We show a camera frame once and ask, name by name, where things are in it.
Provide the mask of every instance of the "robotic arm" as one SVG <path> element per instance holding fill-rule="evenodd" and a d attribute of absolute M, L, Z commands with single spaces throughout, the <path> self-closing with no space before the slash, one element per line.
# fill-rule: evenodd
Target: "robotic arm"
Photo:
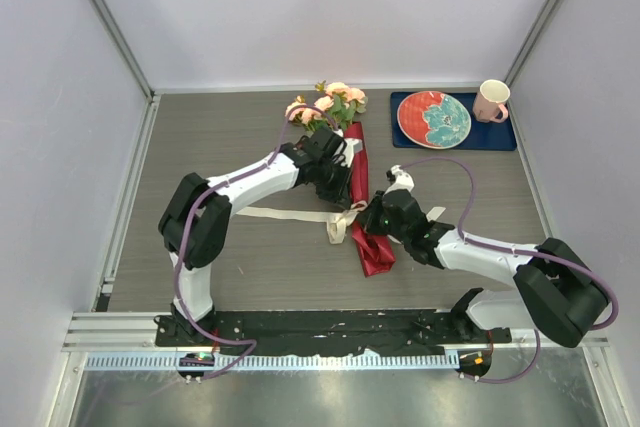
<path fill-rule="evenodd" d="M 159 224 L 174 265 L 191 206 L 211 186 L 226 182 L 201 205 L 201 215 L 189 235 L 185 268 L 180 272 L 182 299 L 203 329 L 214 327 L 210 320 L 211 263 L 222 250 L 231 216 L 270 194 L 309 183 L 315 185 L 319 198 L 349 208 L 351 163 L 360 148 L 360 141 L 344 139 L 341 132 L 319 129 L 296 144 L 282 145 L 268 167 L 267 159 L 273 154 L 229 175 L 203 179 L 189 174 L 182 180 Z M 265 168 L 248 175 L 263 164 Z M 554 342 L 575 347 L 609 303 L 591 279 L 554 262 L 516 254 L 522 250 L 544 252 L 584 265 L 563 242 L 547 239 L 536 246 L 485 239 L 511 254 L 472 245 L 453 225 L 427 220 L 411 195 L 413 180 L 408 173 L 396 166 L 387 176 L 391 186 L 378 191 L 357 217 L 365 232 L 393 237 L 421 264 L 474 272 L 514 289 L 498 293 L 473 289 L 463 296 L 453 309 L 459 314 L 457 328 L 462 338 L 471 337 L 478 329 L 535 326 Z M 232 178 L 236 179 L 233 183 L 229 182 Z M 172 303 L 172 316 L 178 329 L 193 333 L 177 299 Z"/>

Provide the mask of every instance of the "mug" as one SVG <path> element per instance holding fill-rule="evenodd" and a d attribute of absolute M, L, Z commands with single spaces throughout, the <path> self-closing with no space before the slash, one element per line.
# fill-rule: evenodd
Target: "mug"
<path fill-rule="evenodd" d="M 485 80 L 473 103 L 473 115 L 479 122 L 504 122 L 509 118 L 509 111 L 504 103 L 509 99 L 511 91 L 507 84 L 499 80 Z"/>

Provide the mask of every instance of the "worn black surface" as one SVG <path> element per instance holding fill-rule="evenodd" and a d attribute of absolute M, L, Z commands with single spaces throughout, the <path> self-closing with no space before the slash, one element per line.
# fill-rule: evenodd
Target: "worn black surface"
<path fill-rule="evenodd" d="M 340 357 L 366 348 L 383 356 L 432 355 L 443 353 L 441 344 L 487 342 L 485 331 L 463 340 L 452 315 L 435 310 L 237 311 L 215 312 L 214 318 L 213 330 L 220 337 L 256 339 L 254 355 Z M 161 318 L 159 325 L 169 319 Z M 193 345 L 167 334 L 158 331 L 156 345 Z M 495 329 L 492 337 L 494 343 L 511 341 L 508 329 Z M 245 349 L 220 348 L 229 355 Z"/>

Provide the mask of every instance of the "white wall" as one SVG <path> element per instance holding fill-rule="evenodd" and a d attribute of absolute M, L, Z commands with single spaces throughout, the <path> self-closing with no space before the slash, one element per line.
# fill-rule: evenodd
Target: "white wall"
<path fill-rule="evenodd" d="M 620 298 L 609 330 L 640 399 L 639 0 L 564 0 L 512 106 L 557 235 Z"/>
<path fill-rule="evenodd" d="M 0 0 L 2 426 L 44 423 L 144 105 L 88 0 Z"/>
<path fill-rule="evenodd" d="M 473 82 L 544 0 L 107 0 L 155 88 Z"/>

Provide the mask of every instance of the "blue tray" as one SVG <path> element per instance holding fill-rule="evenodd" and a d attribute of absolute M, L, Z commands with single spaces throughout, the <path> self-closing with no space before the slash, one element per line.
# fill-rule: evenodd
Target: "blue tray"
<path fill-rule="evenodd" d="M 414 92 L 392 92 L 391 93 L 391 137 L 393 146 L 398 148 L 425 149 L 421 145 L 414 144 L 400 130 L 398 125 L 398 107 L 400 103 Z M 471 114 L 471 132 L 464 141 L 453 147 L 453 149 L 461 150 L 516 150 L 516 136 L 513 133 L 511 119 L 506 122 L 497 124 L 495 122 L 478 122 L 471 110 L 473 109 L 473 101 L 476 94 L 449 94 L 460 101 L 462 105 Z"/>

